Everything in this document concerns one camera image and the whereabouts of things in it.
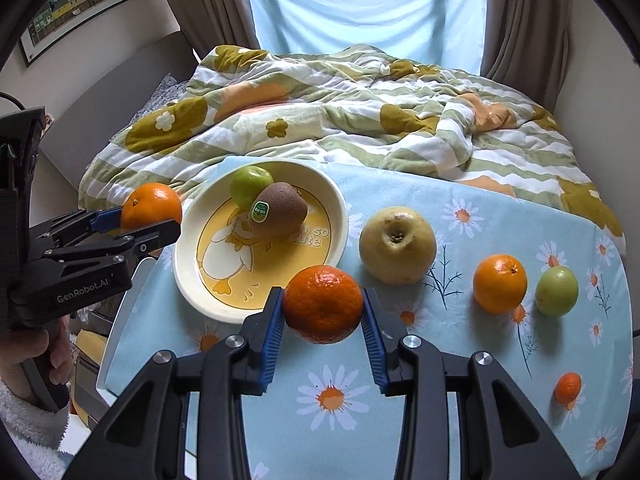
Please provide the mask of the person's left hand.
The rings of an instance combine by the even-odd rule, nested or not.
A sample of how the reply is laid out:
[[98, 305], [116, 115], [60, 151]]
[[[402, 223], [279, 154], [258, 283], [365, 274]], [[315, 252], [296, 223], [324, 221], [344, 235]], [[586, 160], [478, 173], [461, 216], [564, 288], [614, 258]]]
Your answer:
[[46, 330], [38, 333], [28, 330], [1, 337], [1, 379], [14, 396], [31, 404], [37, 402], [21, 364], [28, 359], [41, 356], [47, 350], [50, 351], [52, 366], [49, 373], [50, 381], [55, 385], [68, 383], [74, 369], [68, 326], [68, 315], [58, 319], [58, 338], [53, 344], [50, 344], [49, 333]]

